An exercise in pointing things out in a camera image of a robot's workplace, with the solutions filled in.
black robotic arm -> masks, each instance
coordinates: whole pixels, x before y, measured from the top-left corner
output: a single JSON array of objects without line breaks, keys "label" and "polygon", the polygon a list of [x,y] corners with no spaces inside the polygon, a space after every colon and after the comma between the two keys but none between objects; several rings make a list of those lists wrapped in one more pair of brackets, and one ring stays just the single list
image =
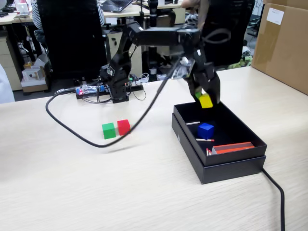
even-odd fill
[{"label": "black robotic arm", "polygon": [[129,49],[136,46],[176,46],[184,49],[183,57],[175,64],[172,76],[168,78],[184,78],[191,95],[202,107],[211,107],[220,101],[220,80],[212,63],[207,63],[204,49],[200,46],[200,31],[196,28],[153,27],[143,30],[136,22],[127,24],[117,53],[109,65],[101,68],[103,84],[110,87],[114,103],[127,101],[125,84],[131,70]]}]

striped shirt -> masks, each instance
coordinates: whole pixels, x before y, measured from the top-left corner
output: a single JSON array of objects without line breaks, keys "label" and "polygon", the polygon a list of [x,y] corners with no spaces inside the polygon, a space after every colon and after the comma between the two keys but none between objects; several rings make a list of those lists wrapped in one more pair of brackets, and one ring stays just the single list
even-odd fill
[{"label": "striped shirt", "polygon": [[[31,1],[31,5],[32,5],[32,18],[33,18],[33,23],[34,25],[38,28],[38,29],[43,29],[42,26],[42,22],[40,20],[40,15],[39,15],[39,8],[38,8],[38,4],[37,4],[37,0],[32,0]],[[101,26],[104,25],[105,23],[105,19],[104,19],[104,14],[103,14],[103,10],[101,9],[100,5],[97,3],[97,8],[98,8],[98,13],[100,15],[100,22],[101,22]]]}]

white label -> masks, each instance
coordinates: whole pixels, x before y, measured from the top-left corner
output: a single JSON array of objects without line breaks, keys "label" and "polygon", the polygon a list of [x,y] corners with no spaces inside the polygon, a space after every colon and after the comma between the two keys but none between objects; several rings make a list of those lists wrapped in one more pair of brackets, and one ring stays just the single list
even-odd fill
[{"label": "white label", "polygon": [[269,14],[267,17],[267,21],[280,25],[283,18],[283,11],[276,10],[274,8],[269,9]]}]

red block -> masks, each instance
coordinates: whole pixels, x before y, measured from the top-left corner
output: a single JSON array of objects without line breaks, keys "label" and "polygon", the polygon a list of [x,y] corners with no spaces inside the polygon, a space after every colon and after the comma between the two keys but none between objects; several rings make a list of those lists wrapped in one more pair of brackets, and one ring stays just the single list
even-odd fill
[{"label": "red block", "polygon": [[130,130],[129,121],[127,119],[118,121],[117,128],[120,136],[125,135]]}]

office chair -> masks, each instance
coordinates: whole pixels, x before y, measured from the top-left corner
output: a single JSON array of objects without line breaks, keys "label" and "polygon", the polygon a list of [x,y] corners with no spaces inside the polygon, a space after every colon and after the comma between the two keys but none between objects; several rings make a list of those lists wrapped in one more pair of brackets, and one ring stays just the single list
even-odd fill
[{"label": "office chair", "polygon": [[97,78],[107,64],[96,0],[38,0],[55,78]]},{"label": "office chair", "polygon": [[215,66],[238,63],[255,0],[209,0],[201,39],[207,61]]}]

